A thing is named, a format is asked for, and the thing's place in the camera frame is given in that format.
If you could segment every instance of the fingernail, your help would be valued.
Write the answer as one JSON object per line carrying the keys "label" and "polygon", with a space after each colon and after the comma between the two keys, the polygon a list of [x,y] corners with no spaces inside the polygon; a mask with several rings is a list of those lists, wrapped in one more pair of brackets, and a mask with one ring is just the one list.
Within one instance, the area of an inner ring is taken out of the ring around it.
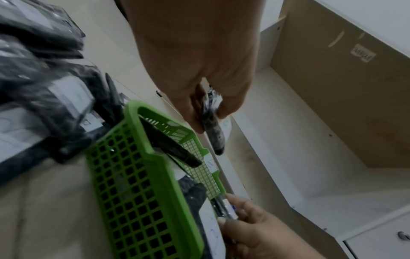
{"label": "fingernail", "polygon": [[218,218],[217,218],[217,221],[218,221],[218,224],[219,224],[219,225],[223,226],[223,225],[225,224],[225,222],[226,222],[226,218],[218,217]]}

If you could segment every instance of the metal knob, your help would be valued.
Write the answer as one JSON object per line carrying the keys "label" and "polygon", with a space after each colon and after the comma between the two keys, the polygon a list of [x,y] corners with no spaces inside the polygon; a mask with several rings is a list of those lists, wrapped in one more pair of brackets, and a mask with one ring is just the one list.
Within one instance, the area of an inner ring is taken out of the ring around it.
{"label": "metal knob", "polygon": [[403,231],[400,231],[397,235],[401,240],[410,241],[410,235],[404,233]]}

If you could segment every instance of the brown wooden panel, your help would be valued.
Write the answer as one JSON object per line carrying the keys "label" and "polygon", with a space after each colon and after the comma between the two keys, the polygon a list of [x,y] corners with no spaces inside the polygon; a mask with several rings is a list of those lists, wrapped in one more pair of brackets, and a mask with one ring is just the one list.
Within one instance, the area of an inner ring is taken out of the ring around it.
{"label": "brown wooden panel", "polygon": [[285,0],[282,14],[272,68],[368,167],[410,167],[410,59],[313,0]]}

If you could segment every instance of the basket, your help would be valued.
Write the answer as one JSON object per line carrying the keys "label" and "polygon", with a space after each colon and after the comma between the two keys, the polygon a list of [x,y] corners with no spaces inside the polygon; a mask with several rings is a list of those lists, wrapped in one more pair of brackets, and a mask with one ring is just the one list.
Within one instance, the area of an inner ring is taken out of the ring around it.
{"label": "basket", "polygon": [[[166,155],[153,150],[140,117],[202,161],[209,151],[192,130],[143,102],[129,102],[124,115],[87,151],[114,258],[200,259],[204,243],[199,229]],[[225,193],[219,171],[211,174],[205,163],[185,170],[207,187],[210,199]]]}

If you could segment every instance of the drawer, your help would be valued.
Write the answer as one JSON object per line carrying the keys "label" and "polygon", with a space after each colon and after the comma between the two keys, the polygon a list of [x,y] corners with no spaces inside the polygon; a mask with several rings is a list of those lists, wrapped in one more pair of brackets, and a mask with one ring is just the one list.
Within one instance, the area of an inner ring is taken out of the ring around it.
{"label": "drawer", "polygon": [[363,232],[346,243],[357,259],[410,258],[410,240],[398,233],[410,235],[410,213]]}

